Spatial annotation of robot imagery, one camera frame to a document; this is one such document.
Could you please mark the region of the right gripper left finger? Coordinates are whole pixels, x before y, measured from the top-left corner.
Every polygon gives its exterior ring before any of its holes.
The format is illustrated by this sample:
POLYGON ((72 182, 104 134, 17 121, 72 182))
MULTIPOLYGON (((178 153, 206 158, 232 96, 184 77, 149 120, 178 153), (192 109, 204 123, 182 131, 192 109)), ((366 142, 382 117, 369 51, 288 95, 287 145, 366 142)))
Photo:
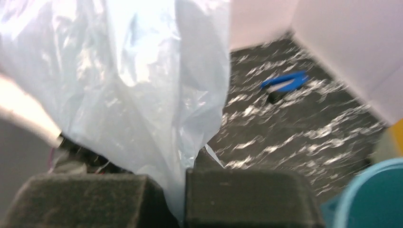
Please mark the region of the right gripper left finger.
POLYGON ((176 228, 162 188, 134 174, 47 174, 17 192, 3 228, 176 228))

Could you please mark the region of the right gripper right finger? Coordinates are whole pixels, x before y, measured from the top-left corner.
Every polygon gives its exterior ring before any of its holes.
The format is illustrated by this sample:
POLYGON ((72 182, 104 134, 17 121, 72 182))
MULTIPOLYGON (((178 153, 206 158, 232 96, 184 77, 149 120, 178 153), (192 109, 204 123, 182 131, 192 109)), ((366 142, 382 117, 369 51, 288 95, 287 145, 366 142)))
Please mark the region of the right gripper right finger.
POLYGON ((309 181, 295 171, 225 169, 201 149, 186 171, 186 228, 322 228, 309 181))

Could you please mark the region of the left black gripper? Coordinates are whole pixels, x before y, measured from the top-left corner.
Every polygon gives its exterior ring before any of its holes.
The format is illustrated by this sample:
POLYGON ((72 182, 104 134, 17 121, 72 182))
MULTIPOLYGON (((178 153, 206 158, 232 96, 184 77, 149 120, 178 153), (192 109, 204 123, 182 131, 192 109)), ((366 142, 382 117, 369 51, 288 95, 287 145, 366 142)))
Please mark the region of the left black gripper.
POLYGON ((52 172, 69 174, 132 173, 60 134, 60 144, 52 149, 52 172))

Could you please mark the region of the light blue plastic bag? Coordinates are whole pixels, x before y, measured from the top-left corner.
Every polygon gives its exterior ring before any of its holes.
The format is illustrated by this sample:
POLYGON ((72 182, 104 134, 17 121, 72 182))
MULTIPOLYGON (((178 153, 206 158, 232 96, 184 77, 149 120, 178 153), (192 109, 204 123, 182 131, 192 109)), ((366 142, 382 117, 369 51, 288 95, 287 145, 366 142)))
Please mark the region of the light blue plastic bag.
POLYGON ((185 171, 218 132, 228 0, 3 0, 2 71, 62 133, 150 175, 184 217, 185 171))

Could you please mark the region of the teal plastic trash bin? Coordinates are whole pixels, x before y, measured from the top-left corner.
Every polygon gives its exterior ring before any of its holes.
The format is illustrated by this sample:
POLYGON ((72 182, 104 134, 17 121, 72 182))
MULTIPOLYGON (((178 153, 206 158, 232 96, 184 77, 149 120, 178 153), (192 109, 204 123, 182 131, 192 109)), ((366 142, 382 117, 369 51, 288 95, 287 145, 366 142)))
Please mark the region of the teal plastic trash bin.
POLYGON ((403 160, 377 163, 354 177, 323 203, 327 228, 401 228, 403 226, 403 160))

